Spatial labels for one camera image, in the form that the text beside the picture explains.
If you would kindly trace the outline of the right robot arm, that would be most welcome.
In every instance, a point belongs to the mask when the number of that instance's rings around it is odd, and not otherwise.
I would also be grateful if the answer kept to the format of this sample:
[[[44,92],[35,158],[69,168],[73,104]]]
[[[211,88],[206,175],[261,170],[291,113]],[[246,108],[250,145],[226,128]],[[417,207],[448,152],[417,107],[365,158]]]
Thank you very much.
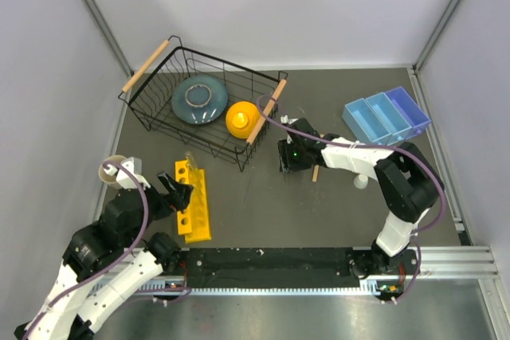
[[[375,180],[389,209],[382,231],[371,246],[368,270],[392,272],[418,233],[423,217],[436,202],[445,209],[442,180],[416,145],[386,147],[352,142],[338,135],[319,136],[305,119],[280,118],[287,138],[278,142],[280,171],[292,173],[316,166],[346,170],[359,179]]]

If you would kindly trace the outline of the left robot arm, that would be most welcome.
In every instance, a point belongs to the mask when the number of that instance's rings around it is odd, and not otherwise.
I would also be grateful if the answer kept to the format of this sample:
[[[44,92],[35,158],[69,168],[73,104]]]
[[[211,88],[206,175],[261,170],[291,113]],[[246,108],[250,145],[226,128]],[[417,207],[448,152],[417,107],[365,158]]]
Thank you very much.
[[[91,339],[106,320],[147,281],[182,266],[182,249],[166,233],[155,233],[129,265],[99,291],[91,276],[103,276],[132,245],[143,223],[169,217],[190,203],[192,186],[162,172],[143,193],[121,189],[98,221],[77,231],[66,248],[57,279],[40,309],[40,319],[18,326],[18,339]]]

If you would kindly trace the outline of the glass test tube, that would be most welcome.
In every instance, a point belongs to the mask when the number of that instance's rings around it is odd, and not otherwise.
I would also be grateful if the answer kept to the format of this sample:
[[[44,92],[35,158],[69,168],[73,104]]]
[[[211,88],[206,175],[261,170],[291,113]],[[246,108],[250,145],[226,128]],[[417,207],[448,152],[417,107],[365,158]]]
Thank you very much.
[[[251,186],[251,183],[252,183],[252,179],[253,179],[253,173],[255,171],[255,167],[252,166],[249,170],[249,175],[248,175],[248,179],[247,179],[247,182],[246,182],[246,185],[245,185],[245,190],[244,190],[244,193],[243,193],[243,197],[242,197],[242,203],[241,205],[242,206],[245,206],[245,203],[246,203],[246,200],[248,198],[248,195],[249,195],[249,191],[250,191],[250,186]]]
[[[198,181],[198,178],[200,175],[198,165],[195,161],[194,156],[192,155],[192,153],[190,151],[187,151],[185,153],[185,158],[186,158],[186,167],[188,169],[190,182],[195,183]]]

